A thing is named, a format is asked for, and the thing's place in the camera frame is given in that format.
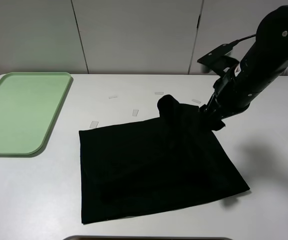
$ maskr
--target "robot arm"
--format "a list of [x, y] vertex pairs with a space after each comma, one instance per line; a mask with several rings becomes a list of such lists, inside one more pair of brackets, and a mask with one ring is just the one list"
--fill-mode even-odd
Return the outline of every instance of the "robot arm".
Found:
[[276, 77], [288, 67], [288, 5], [268, 14], [256, 31], [256, 42], [244, 58], [237, 60], [225, 54], [240, 41], [223, 44], [198, 60], [220, 75], [214, 94], [201, 111], [213, 130], [224, 125], [224, 118], [245, 111]]

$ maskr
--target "white table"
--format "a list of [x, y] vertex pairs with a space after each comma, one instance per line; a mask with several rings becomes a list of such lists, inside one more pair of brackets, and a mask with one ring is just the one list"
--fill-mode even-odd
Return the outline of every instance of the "white table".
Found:
[[[74, 81], [43, 153], [0, 158], [0, 240], [69, 236], [222, 237], [288, 240], [288, 77], [279, 77], [250, 108], [225, 120], [216, 136], [251, 194], [176, 211], [81, 224], [78, 130], [158, 116], [161, 95], [200, 106], [216, 76], [73, 75]], [[137, 117], [132, 116], [138, 109]]]

